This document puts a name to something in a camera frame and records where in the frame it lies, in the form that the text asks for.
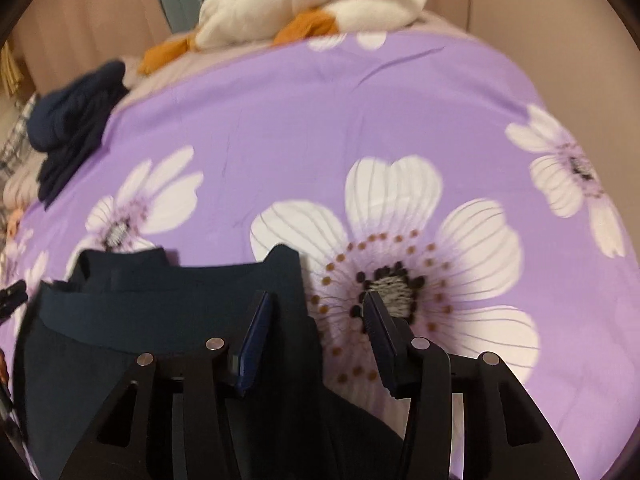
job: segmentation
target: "black clamp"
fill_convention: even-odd
[[[452,397],[462,393],[464,480],[579,480],[566,451],[509,367],[492,352],[447,354],[415,337],[368,292],[364,323],[385,388],[411,409],[396,480],[449,478]]]
[[[15,309],[26,303],[28,299],[27,284],[24,280],[0,290],[0,325],[5,323]]]
[[[164,478],[167,469],[173,469],[171,478],[239,480],[225,399],[242,397],[253,386],[272,310],[271,296],[260,291],[235,336],[210,338],[180,356],[139,355],[60,480],[151,480]],[[167,442],[169,435],[183,439],[180,452]]]

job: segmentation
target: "dark blue clothing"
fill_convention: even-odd
[[[276,298],[267,345],[254,389],[226,404],[242,478],[393,478],[402,440],[322,385],[300,257],[277,246],[262,263],[209,268],[169,266],[163,250],[85,251],[68,283],[43,283],[14,363],[18,416],[43,479],[58,479],[137,355],[226,338],[256,290]]]
[[[110,61],[35,105],[27,131],[34,149],[48,155],[38,176],[45,208],[100,146],[111,111],[128,92],[124,73],[123,62]]]

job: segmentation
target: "purple blanket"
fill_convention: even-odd
[[[396,431],[407,405],[375,371],[364,290],[449,352],[500,354],[583,480],[638,423],[630,241],[574,138],[490,48],[416,32],[298,43],[119,111],[103,144],[27,212],[5,283],[63,278],[82,248],[204,266],[286,243],[326,384]],[[10,361],[20,314],[0,329]]]

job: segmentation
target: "white flower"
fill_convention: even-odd
[[[49,281],[48,278],[44,278],[44,273],[47,270],[48,263],[49,253],[47,251],[41,251],[36,258],[33,267],[24,271],[24,281],[27,284],[27,296],[29,297],[29,300],[31,300],[38,291],[41,281]],[[14,318],[14,335],[16,337],[18,337],[18,332],[20,332],[20,326],[22,325],[22,320],[24,319],[26,310],[27,304],[22,304],[15,309],[12,316]]]
[[[18,264],[27,250],[27,242],[33,237],[33,229],[24,232],[19,240],[9,240],[0,256],[0,288],[7,288],[20,280]]]
[[[366,290],[378,291],[391,315],[406,319],[416,335],[463,356],[496,352],[520,381],[538,359],[538,334],[526,313],[468,304],[495,298],[518,281],[518,235],[500,205],[486,199],[467,202],[439,229],[428,228],[441,194],[440,174],[419,156],[391,165],[364,158],[345,184],[348,228],[329,209],[305,201],[274,203],[251,227],[257,260],[279,243],[302,255],[327,386],[400,434],[408,403],[393,400],[378,379],[362,323]]]
[[[346,34],[318,36],[317,38],[311,38],[306,44],[311,50],[322,52],[340,45],[346,37]],[[385,43],[386,32],[358,32],[356,41],[365,50],[377,50]]]
[[[21,256],[27,249],[27,243],[29,240],[31,240],[32,237],[33,229],[29,229],[28,231],[24,232],[24,235],[20,238],[19,241],[10,240],[9,242],[7,242],[7,245],[4,248],[4,252],[2,253],[0,263],[0,288],[7,288],[8,286],[11,286],[18,280],[22,279],[20,273],[18,272],[18,265],[20,263]],[[44,276],[48,263],[49,253],[47,253],[47,251],[42,251],[36,258],[33,267],[31,267],[31,269],[27,269],[24,272],[24,281],[27,284],[27,295],[30,299],[38,290],[38,286],[40,285],[40,281]],[[22,324],[25,310],[26,304],[23,304],[16,308],[14,310],[14,313],[12,314],[12,318],[14,320],[15,336],[17,336],[18,332],[20,331],[20,325]]]
[[[527,109],[529,124],[510,124],[506,135],[527,152],[548,153],[529,167],[533,184],[561,218],[575,215],[586,203],[591,233],[602,253],[609,258],[625,256],[618,213],[591,162],[558,120],[536,105]]]
[[[192,158],[193,148],[185,146],[153,170],[151,160],[144,160],[129,173],[115,198],[101,198],[86,220],[86,236],[69,257],[67,275],[85,249],[129,253],[152,248],[143,236],[170,231],[186,222],[196,209],[196,190],[203,180],[202,172],[178,178]]]

